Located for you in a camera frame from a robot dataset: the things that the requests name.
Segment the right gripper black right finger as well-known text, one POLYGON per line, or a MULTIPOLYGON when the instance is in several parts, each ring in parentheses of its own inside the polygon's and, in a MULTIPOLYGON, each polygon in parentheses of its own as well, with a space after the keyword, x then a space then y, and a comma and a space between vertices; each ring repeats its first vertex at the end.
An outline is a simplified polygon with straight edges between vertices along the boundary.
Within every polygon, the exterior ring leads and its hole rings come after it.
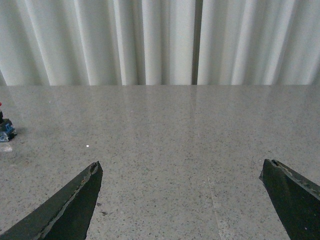
POLYGON ((320 186, 277 160, 265 159, 259 179, 291 240, 320 238, 320 186))

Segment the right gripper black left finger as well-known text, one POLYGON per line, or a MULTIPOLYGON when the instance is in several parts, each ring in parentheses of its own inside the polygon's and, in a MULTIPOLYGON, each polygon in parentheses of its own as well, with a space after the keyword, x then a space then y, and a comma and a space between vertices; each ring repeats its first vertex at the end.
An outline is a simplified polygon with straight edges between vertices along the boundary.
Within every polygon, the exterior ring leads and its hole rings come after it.
POLYGON ((47 201, 1 234, 2 240, 84 240, 97 204, 103 169, 93 162, 47 201))

